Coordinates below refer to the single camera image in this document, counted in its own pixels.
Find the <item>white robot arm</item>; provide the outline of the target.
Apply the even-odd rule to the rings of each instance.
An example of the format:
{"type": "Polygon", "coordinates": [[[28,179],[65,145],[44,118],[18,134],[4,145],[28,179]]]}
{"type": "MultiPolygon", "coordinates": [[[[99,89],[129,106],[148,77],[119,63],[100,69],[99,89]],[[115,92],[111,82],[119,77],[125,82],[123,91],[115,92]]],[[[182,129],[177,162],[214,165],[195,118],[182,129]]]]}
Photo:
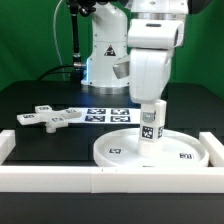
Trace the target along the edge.
{"type": "Polygon", "coordinates": [[[130,92],[141,105],[141,120],[165,119],[160,99],[170,78],[174,49],[184,40],[189,0],[80,0],[93,16],[94,49],[87,59],[85,90],[130,92]]]}

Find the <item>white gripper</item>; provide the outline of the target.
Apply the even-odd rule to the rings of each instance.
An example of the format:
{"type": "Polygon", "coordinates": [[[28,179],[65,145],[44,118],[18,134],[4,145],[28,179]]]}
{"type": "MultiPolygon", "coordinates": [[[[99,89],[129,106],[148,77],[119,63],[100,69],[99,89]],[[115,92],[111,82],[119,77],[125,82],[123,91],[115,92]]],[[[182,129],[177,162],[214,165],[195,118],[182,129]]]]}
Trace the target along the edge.
{"type": "MultiPolygon", "coordinates": [[[[151,103],[162,94],[170,78],[171,50],[132,49],[130,53],[129,92],[134,103],[151,103]]],[[[143,120],[155,120],[155,112],[144,112],[143,120]]]]}

